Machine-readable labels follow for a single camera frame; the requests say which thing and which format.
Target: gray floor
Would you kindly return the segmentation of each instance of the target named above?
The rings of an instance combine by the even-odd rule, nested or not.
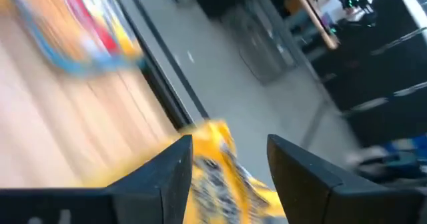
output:
[[[144,0],[144,5],[209,115],[228,122],[238,159],[254,177],[272,185],[267,135],[300,145],[323,101],[309,72],[299,67],[263,86],[229,33],[197,5],[179,8],[172,0]],[[355,148],[346,123],[327,108],[309,150],[343,165],[344,155]]]

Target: wooden table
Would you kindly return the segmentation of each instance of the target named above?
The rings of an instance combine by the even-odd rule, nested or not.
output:
[[[299,0],[302,4],[302,7],[307,11],[310,19],[313,21],[314,25],[317,27],[320,35],[325,41],[326,46],[329,49],[336,49],[338,47],[338,40],[334,35],[330,35],[325,31],[322,24],[320,23],[318,17],[320,16],[320,11],[316,7],[316,2],[314,0]]]
[[[176,134],[139,69],[70,77],[0,17],[0,188],[70,187]]]

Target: tile floor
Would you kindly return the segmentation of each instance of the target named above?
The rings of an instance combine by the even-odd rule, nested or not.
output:
[[[234,40],[197,6],[172,0],[143,0],[210,117],[230,126],[238,158],[248,171],[272,186],[266,156],[267,134],[301,144],[323,99],[305,67],[261,85],[240,57]],[[357,146],[346,123],[328,107],[309,150],[337,165]]]

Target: chip bag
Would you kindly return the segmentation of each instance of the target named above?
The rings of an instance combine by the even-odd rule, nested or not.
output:
[[[287,223],[278,194],[238,163],[224,122],[208,121],[183,135],[193,137],[193,176],[184,223]],[[167,148],[167,143],[156,152]],[[88,180],[84,187],[108,186],[151,158],[144,153],[138,160]]]
[[[69,73],[94,73],[143,59],[116,0],[14,2],[42,52]]]

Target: yellow bag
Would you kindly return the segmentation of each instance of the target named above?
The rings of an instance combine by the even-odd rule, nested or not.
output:
[[[193,136],[193,178],[184,223],[286,220],[278,194],[254,179],[237,162],[236,146],[224,122],[208,121],[183,134]],[[86,187],[109,185],[147,161],[146,158],[136,161],[112,175],[88,183]]]

